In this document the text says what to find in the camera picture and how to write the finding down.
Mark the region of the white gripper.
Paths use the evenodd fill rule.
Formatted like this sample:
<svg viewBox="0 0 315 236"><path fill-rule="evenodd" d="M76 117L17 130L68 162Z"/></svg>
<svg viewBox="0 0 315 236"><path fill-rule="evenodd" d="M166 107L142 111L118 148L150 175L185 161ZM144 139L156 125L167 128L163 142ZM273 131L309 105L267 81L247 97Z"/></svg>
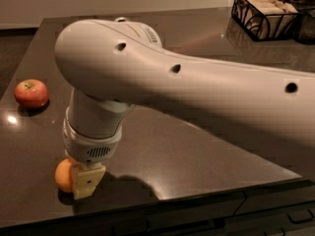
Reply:
<svg viewBox="0 0 315 236"><path fill-rule="evenodd" d="M89 138L76 131L65 116L62 133L67 153L79 161L71 166L74 199L91 197L105 173L101 162L114 154L122 137L122 126L118 125L109 138Z"/></svg>

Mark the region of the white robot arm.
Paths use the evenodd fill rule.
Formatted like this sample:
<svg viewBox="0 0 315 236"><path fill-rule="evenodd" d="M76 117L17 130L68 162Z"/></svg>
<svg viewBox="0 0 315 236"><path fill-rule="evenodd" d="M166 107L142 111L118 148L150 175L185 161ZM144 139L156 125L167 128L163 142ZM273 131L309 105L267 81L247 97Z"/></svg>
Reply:
<svg viewBox="0 0 315 236"><path fill-rule="evenodd" d="M185 56L137 22L82 20L63 29L55 62L72 93L63 122L75 199L91 196L136 105L315 174L315 75Z"/></svg>

